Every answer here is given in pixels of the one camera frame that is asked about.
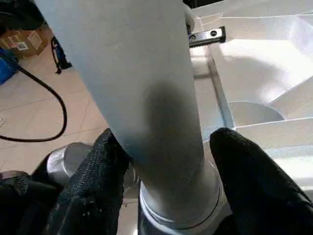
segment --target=metal bracket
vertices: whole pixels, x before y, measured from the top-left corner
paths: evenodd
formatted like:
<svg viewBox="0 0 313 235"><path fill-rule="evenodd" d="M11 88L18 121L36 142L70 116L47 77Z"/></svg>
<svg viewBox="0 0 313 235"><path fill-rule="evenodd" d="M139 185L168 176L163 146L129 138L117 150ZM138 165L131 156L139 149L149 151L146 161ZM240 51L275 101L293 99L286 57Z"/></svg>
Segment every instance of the metal bracket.
<svg viewBox="0 0 313 235"><path fill-rule="evenodd" d="M189 47L201 47L212 43L224 43L226 41L225 27L190 34L188 36Z"/></svg>

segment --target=cardboard box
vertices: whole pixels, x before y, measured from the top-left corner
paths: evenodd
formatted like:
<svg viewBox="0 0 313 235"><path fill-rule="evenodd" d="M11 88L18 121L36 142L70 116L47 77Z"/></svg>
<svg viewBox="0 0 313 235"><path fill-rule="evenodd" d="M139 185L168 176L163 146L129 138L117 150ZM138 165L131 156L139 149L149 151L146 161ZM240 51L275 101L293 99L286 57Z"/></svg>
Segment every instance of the cardboard box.
<svg viewBox="0 0 313 235"><path fill-rule="evenodd" d="M0 37L0 47L13 50L19 59L39 55L48 45L47 26L36 30L9 30Z"/></svg>

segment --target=gloved hand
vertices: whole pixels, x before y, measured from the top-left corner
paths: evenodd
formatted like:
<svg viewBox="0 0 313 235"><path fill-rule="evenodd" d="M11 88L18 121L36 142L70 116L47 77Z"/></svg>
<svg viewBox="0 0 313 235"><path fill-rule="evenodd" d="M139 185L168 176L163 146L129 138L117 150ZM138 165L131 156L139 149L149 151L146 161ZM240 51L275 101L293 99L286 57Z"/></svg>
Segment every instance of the gloved hand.
<svg viewBox="0 0 313 235"><path fill-rule="evenodd" d="M313 233L312 202L257 144L220 128L210 147L241 235Z"/></svg>
<svg viewBox="0 0 313 235"><path fill-rule="evenodd" d="M128 159L110 129L105 130L60 193L44 234L115 235Z"/></svg>

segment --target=screw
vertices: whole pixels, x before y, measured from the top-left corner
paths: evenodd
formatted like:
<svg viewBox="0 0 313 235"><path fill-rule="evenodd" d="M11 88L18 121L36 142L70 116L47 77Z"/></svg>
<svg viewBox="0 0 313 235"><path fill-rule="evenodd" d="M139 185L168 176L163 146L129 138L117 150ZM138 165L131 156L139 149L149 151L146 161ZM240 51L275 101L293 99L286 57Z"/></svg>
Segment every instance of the screw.
<svg viewBox="0 0 313 235"><path fill-rule="evenodd" d="M194 41L195 39L196 39L196 36L195 36L195 35L190 35L190 36L189 36L189 41L192 42L192 41Z"/></svg>
<svg viewBox="0 0 313 235"><path fill-rule="evenodd" d="M217 35L217 32L215 30L212 30L210 34L212 37L215 37Z"/></svg>

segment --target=white cylindrical pipe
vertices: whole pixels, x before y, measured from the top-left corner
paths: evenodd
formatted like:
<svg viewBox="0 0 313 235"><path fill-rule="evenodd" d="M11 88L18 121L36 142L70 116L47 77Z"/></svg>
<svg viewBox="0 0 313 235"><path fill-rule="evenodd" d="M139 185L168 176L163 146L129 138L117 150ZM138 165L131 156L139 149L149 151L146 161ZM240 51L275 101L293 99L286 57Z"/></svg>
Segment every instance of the white cylindrical pipe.
<svg viewBox="0 0 313 235"><path fill-rule="evenodd" d="M203 157L182 2L36 4L133 158L144 206L173 228L205 220L217 203L219 182Z"/></svg>

